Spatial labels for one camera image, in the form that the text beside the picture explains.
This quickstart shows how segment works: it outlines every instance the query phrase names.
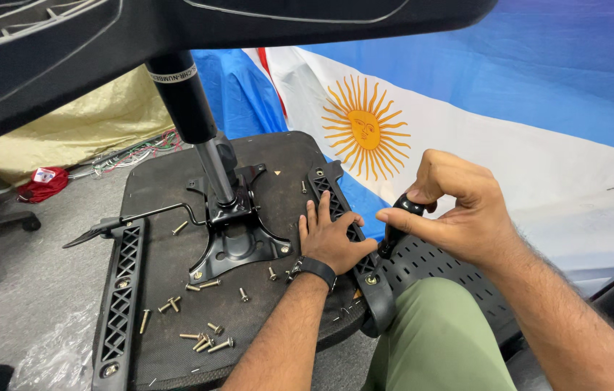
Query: forearm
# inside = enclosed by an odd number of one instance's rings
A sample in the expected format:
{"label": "forearm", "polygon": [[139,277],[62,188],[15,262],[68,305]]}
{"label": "forearm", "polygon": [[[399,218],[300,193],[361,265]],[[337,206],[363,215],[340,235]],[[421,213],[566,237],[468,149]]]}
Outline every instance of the forearm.
{"label": "forearm", "polygon": [[614,390],[614,329],[528,248],[483,269],[512,307],[553,388]]}
{"label": "forearm", "polygon": [[228,377],[223,390],[309,390],[329,288],[298,275]]}

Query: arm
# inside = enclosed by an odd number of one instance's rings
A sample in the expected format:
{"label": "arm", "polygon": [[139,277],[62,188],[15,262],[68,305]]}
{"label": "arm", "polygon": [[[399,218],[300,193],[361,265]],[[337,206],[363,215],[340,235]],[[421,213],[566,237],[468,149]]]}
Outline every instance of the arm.
{"label": "arm", "polygon": [[[307,202],[300,216],[302,254],[341,275],[377,248],[373,239],[351,243],[346,229],[363,218],[347,212],[337,221],[329,216],[329,191],[321,195],[319,212]],[[324,302],[329,286],[320,277],[300,273],[223,385],[223,390],[309,390]]]}
{"label": "arm", "polygon": [[493,174],[427,150],[408,198],[432,206],[444,194],[457,205],[437,220],[392,208],[377,218],[482,270],[512,307],[555,390],[614,390],[614,329],[524,243]]}

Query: red bag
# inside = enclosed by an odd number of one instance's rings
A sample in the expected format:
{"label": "red bag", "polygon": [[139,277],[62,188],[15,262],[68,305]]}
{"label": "red bag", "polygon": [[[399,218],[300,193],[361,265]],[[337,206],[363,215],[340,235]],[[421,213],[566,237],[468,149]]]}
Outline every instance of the red bag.
{"label": "red bag", "polygon": [[39,167],[32,180],[17,188],[17,200],[41,202],[63,190],[68,184],[68,171],[59,167]]}

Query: wire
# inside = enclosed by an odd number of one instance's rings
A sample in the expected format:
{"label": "wire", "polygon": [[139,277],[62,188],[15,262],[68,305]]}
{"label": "wire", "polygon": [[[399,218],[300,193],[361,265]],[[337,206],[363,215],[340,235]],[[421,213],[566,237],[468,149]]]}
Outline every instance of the wire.
{"label": "wire", "polygon": [[136,165],[151,154],[153,157],[155,157],[158,152],[167,152],[170,150],[176,151],[177,149],[181,149],[181,139],[176,128],[165,131],[161,138],[162,139],[156,143],[146,142],[131,148],[125,152],[127,155],[123,158],[114,156],[98,165],[93,164],[90,171],[69,175],[68,179],[75,180],[88,176],[99,178],[102,176],[102,174],[110,173],[116,168]]}

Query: argentine flag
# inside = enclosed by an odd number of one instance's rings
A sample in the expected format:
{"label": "argentine flag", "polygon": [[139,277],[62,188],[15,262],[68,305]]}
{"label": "argentine flag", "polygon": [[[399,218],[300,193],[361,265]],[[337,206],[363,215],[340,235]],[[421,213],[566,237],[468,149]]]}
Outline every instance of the argentine flag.
{"label": "argentine flag", "polygon": [[614,4],[498,4],[460,31],[194,56],[228,137],[303,131],[342,161],[367,236],[434,148],[490,168],[583,294],[614,277]]}

